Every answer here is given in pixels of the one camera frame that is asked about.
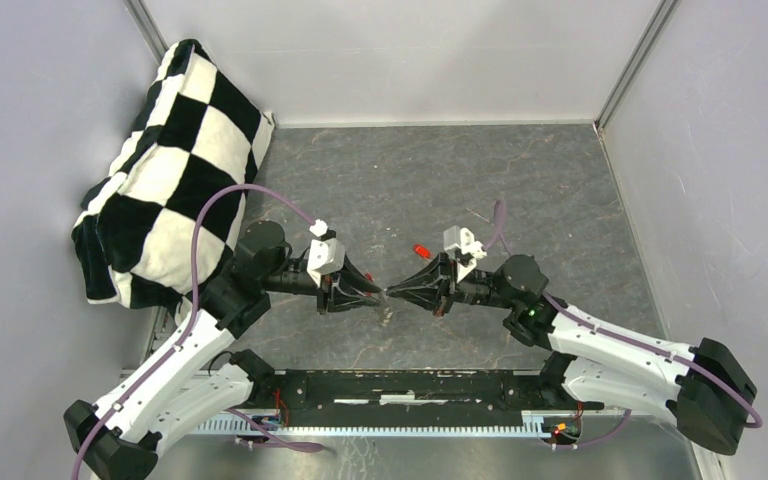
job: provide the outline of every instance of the checkered cloth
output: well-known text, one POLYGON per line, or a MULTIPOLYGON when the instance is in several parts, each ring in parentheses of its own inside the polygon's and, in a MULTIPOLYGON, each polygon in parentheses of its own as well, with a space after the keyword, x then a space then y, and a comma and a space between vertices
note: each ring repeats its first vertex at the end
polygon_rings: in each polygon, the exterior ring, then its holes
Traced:
MULTIPOLYGON (((89 302, 179 304, 192 290, 199 210, 222 188, 254 180, 273 128, 197 41, 173 45, 109 176, 87 192, 72 229, 89 302)), ((233 255, 245 201, 239 192, 226 195, 205 218, 201 287, 233 255)))

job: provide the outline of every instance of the black joint housing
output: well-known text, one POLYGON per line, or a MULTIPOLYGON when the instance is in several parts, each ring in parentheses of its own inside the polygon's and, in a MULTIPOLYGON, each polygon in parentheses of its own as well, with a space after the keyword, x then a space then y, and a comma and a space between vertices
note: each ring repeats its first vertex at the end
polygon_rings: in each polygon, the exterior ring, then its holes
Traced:
MULTIPOLYGON (((576 358, 575 355, 566 353, 552 352, 543 368, 540 370, 539 391, 540 396, 547 406, 553 408, 564 408, 575 410, 578 407, 578 401, 572 398, 564 390, 566 382, 566 372, 576 358)), ((582 402, 584 410, 602 410, 605 404, 601 402, 582 402)))
MULTIPOLYGON (((99 422, 95 409, 77 400, 63 414, 72 449, 77 453, 90 430, 99 422)), ((143 480, 157 464, 159 434, 147 434, 139 444, 126 442, 107 427, 101 427, 90 444, 84 463, 102 480, 143 480)))
POLYGON ((216 323, 216 328, 228 329, 234 338, 240 338, 271 306, 269 295, 263 292, 255 298, 242 299, 216 323))
MULTIPOLYGON (((693 362, 729 385, 750 405, 755 401, 755 384, 725 345, 702 339, 693 362)), ((722 455, 735 454, 749 418, 736 400, 692 369, 681 381, 676 401, 668 402, 667 407, 675 414, 678 430, 684 436, 722 455)))
POLYGON ((502 321, 502 326, 510 330, 511 336, 529 347, 540 347, 552 350, 549 334, 555 331, 552 322, 558 311, 546 301, 538 298, 529 307, 520 305, 513 309, 510 315, 502 321))
POLYGON ((260 358, 250 349, 232 354, 228 363, 240 367, 255 384, 275 375, 275 369, 272 368, 272 365, 266 363, 266 360, 260 358))
POLYGON ((235 273, 245 272, 259 281, 280 270, 289 251, 290 244, 281 225, 265 220, 255 222, 237 241, 235 273))
POLYGON ((337 238, 337 232, 334 230, 331 230, 330 228, 325 231, 325 234, 319 237, 320 242, 324 242, 326 240, 331 240, 332 238, 337 238))
POLYGON ((493 274, 493 286, 500 297, 526 306, 536 303, 548 284, 534 257, 528 255, 509 257, 493 274))

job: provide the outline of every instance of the gray floor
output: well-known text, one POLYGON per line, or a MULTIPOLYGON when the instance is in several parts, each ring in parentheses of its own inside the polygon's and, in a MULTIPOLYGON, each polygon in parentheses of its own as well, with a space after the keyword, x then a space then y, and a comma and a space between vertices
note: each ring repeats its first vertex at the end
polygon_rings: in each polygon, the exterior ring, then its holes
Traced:
MULTIPOLYGON (((337 230, 349 257, 380 285, 423 266, 415 243, 441 249, 452 225, 488 237, 495 198, 508 202, 506 236, 535 256, 549 291, 591 314, 646 334, 658 322, 640 259, 596 135, 585 125, 278 130, 257 183, 337 230)), ((296 251, 306 226, 253 193, 246 223, 284 224, 296 251)), ((500 248, 482 261, 493 270, 500 248)), ((320 316, 313 299, 273 296, 273 308, 236 344, 276 368, 527 368, 547 353, 513 340, 502 310, 456 305, 435 318, 391 300, 320 316)))

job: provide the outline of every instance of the white wall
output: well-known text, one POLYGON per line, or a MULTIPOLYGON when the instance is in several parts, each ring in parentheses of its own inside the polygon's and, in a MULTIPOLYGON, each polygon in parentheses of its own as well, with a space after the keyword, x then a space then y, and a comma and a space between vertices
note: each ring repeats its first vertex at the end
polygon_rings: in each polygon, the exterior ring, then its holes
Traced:
POLYGON ((136 361, 148 312, 87 305, 69 231, 155 66, 122 2, 0 1, 0 479, 68 478, 63 411, 136 361))
POLYGON ((284 126, 592 121, 658 0, 147 0, 284 126))
POLYGON ((681 2, 606 135, 669 330, 758 386, 729 478, 768 479, 768 2, 681 2))

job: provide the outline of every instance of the metal corner post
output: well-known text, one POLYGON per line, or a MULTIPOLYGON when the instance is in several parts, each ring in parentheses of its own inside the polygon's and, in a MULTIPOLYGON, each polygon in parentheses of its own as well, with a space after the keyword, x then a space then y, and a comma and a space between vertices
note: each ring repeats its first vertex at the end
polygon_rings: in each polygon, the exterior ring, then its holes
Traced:
POLYGON ((631 58, 628 59, 628 63, 620 74, 619 80, 617 80, 614 89, 611 90, 611 94, 608 95, 608 100, 605 102, 605 106, 602 107, 602 111, 599 112, 599 116, 596 117, 595 126, 597 131, 601 131, 610 122, 611 117, 617 110, 617 106, 622 100, 625 92, 628 90, 629 85, 637 75, 640 66, 643 64, 649 51, 652 49, 658 36, 675 10, 680 0, 661 0, 658 4, 658 8, 655 10, 655 14, 652 15, 652 19, 649 20, 649 25, 646 26, 646 30, 643 32, 643 36, 640 37, 640 41, 637 42, 637 46, 634 48, 634 52, 631 54, 631 58))
POLYGON ((163 54, 169 49, 169 45, 163 40, 163 35, 160 34, 160 30, 157 28, 157 24, 154 23, 154 19, 151 17, 151 12, 149 12, 145 2, 143 0, 125 0, 125 7, 134 17, 134 22, 136 22, 137 28, 142 32, 152 55, 160 62, 163 54))

